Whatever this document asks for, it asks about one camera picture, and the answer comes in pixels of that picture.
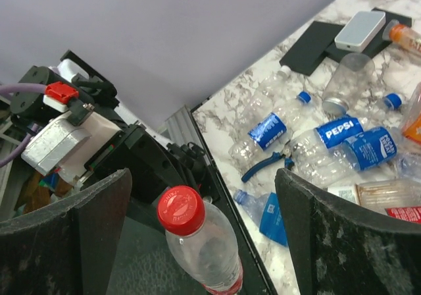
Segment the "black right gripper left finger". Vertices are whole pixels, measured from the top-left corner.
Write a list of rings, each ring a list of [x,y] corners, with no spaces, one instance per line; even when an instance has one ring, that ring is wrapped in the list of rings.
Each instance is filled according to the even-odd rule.
[[[130,171],[118,170],[1,222],[1,293],[105,294],[131,190]]]

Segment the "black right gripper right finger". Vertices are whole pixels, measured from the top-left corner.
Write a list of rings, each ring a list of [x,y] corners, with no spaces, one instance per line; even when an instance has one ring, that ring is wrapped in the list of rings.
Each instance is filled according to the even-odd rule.
[[[301,294],[419,294],[420,225],[360,207],[287,169],[274,179]]]

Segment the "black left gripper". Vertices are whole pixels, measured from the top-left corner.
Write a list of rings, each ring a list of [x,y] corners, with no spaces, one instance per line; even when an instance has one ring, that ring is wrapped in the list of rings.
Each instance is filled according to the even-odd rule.
[[[200,191],[207,175],[205,152],[200,146],[169,143],[164,147],[138,124],[117,132],[84,167],[97,180],[129,169],[131,197],[142,203],[152,203],[167,187],[187,185]]]

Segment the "Starbucks coffee bottle green cap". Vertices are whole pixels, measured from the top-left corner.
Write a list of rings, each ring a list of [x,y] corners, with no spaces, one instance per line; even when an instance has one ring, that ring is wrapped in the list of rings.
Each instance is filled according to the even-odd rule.
[[[406,178],[330,186],[327,192],[373,211],[420,206],[420,183]]]

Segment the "clear red-cap printed bottle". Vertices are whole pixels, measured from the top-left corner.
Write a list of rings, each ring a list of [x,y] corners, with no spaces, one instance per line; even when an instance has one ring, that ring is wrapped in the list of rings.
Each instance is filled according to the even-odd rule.
[[[421,223],[421,207],[393,207],[387,208],[388,216],[412,223]]]

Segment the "red label water bottle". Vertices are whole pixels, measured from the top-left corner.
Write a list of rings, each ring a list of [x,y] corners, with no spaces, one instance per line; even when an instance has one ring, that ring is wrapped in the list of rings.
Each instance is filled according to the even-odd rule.
[[[237,294],[243,267],[228,218],[189,186],[167,188],[157,217],[178,265],[211,294]]]

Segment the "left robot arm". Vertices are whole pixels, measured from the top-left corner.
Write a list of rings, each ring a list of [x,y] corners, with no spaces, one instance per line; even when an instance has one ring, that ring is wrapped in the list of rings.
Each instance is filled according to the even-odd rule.
[[[132,196],[155,201],[168,187],[209,194],[203,148],[176,144],[121,106],[112,82],[73,52],[55,67],[32,66],[12,95],[11,121],[27,134],[21,158],[43,176],[84,189],[120,169],[132,175]]]

